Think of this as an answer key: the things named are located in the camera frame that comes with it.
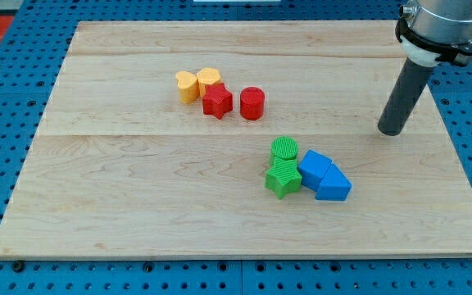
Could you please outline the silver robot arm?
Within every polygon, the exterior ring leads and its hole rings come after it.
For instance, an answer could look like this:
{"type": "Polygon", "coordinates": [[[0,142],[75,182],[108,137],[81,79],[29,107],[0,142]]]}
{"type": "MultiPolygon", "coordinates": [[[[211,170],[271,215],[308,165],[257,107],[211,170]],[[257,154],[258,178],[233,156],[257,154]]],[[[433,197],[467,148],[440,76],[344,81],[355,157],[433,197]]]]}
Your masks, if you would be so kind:
{"type": "Polygon", "coordinates": [[[418,66],[467,66],[472,61],[472,0],[409,0],[399,8],[395,35],[418,66]]]}

